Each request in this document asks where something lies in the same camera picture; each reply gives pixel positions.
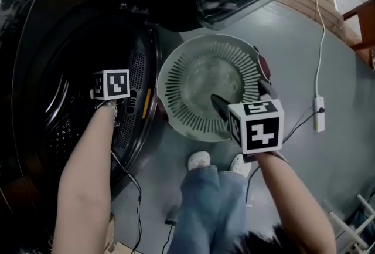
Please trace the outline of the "green laundry basket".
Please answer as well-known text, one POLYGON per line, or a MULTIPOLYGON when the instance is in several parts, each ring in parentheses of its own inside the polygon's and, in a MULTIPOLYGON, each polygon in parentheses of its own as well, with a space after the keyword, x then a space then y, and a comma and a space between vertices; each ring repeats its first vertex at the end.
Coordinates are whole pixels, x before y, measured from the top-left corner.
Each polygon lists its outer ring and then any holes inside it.
POLYGON ((231 104, 256 101, 258 80, 268 78, 253 45, 229 35, 202 35, 168 56, 156 91, 175 131, 216 143, 229 140, 230 133, 211 96, 216 94, 231 104))

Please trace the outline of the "person's white shoe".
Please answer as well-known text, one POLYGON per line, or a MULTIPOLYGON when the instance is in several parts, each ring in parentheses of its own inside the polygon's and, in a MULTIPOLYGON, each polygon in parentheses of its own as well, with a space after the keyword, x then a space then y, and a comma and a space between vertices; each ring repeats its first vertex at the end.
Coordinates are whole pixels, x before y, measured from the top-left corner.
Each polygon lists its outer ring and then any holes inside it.
POLYGON ((210 165, 210 154, 207 151, 199 151, 190 156, 187 162, 188 171, 210 165))
POLYGON ((252 163, 251 162, 245 162, 242 154, 237 154, 230 166, 229 171, 240 174, 244 176, 245 178, 248 178, 250 171, 251 171, 252 163))

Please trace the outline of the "white frame rack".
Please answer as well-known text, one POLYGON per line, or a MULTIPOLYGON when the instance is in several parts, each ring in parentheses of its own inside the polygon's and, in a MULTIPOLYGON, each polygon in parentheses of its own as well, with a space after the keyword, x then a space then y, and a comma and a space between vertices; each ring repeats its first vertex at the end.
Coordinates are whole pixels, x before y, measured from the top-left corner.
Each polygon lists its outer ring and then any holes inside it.
POLYGON ((343 230, 349 236, 348 247, 345 250, 349 254, 370 254, 372 250, 375 250, 375 241, 370 245, 361 238, 360 234, 369 227, 371 224, 375 225, 375 209, 365 200, 362 195, 357 194, 357 199, 360 201, 365 211, 369 213, 369 216, 365 217, 364 221, 358 226, 348 225, 333 211, 329 212, 330 219, 343 230))

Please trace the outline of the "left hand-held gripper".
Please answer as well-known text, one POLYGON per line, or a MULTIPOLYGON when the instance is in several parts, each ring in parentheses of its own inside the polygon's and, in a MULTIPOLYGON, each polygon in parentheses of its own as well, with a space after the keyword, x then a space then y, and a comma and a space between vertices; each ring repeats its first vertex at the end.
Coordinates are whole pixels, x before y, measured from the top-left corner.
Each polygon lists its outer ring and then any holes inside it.
POLYGON ((115 100, 130 97, 128 69, 102 70, 92 74, 90 98, 93 100, 115 100))

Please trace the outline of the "wooden sink cabinet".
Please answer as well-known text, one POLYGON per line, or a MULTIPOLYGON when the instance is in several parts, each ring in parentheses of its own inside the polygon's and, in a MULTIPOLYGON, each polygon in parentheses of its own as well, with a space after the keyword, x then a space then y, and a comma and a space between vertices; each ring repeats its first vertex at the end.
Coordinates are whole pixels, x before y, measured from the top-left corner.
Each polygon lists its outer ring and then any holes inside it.
POLYGON ((356 16, 360 26, 360 37, 343 23, 345 41, 352 50, 372 68, 372 50, 375 50, 375 0, 368 0, 363 4, 344 13, 343 20, 356 16))

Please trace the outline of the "person's right forearm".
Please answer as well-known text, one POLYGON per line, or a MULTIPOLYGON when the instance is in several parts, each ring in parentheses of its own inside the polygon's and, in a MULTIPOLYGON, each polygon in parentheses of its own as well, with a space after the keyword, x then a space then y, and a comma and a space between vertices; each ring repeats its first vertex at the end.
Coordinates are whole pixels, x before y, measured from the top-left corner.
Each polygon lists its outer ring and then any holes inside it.
POLYGON ((328 217, 291 166, 269 153, 255 157, 288 237, 305 254, 336 254, 328 217))

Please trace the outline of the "black washing machine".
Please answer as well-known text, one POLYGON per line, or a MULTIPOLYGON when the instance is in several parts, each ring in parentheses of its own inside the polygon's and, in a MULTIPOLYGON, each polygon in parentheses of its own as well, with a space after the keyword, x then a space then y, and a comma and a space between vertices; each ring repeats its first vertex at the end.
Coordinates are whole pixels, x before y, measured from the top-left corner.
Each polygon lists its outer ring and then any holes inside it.
POLYGON ((161 54, 138 0, 0 0, 0 225, 51 235, 62 169, 94 112, 92 75, 128 69, 112 145, 130 167, 161 54))

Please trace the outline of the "person's left forearm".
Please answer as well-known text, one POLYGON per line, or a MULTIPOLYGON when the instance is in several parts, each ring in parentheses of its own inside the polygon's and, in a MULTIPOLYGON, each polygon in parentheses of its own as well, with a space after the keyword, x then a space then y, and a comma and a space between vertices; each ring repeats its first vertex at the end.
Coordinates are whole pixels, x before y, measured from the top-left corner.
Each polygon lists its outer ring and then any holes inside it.
POLYGON ((59 181, 52 254, 104 254, 111 213, 111 144, 115 102, 101 104, 59 181))

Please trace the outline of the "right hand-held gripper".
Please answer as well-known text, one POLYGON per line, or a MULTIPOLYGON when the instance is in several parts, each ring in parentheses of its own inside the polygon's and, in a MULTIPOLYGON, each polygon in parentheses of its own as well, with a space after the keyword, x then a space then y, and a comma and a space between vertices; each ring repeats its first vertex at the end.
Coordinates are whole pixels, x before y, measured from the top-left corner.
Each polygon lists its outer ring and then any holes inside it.
POLYGON ((282 148, 284 109, 268 80, 258 80, 259 101, 231 104, 212 94, 212 106, 229 123, 231 139, 243 154, 266 153, 282 148))

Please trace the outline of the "person's blue jeans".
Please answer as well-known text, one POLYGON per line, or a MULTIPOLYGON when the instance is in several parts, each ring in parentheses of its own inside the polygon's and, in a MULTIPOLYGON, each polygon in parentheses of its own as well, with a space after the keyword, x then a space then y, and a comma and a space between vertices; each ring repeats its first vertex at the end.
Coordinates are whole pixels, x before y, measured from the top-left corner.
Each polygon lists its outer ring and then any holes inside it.
POLYGON ((213 165, 189 171, 168 254, 232 254, 246 228, 247 178, 213 165))

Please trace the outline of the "person's right white shoe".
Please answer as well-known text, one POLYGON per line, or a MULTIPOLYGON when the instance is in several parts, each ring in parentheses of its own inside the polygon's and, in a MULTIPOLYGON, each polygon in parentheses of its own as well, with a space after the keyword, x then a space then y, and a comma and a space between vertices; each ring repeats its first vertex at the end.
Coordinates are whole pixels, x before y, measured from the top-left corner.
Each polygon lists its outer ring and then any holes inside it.
POLYGON ((248 178, 250 171, 251 171, 252 163, 251 162, 245 162, 242 154, 237 154, 230 166, 229 171, 240 174, 244 176, 245 178, 248 178))

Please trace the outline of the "person's left white shoe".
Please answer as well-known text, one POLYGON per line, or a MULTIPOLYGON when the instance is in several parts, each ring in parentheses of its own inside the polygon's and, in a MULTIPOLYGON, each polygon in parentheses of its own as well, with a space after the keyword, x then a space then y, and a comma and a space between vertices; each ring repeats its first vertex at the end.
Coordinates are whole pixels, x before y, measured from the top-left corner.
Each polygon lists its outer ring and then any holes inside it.
POLYGON ((199 151, 190 156, 187 162, 188 171, 210 165, 210 154, 207 151, 199 151))

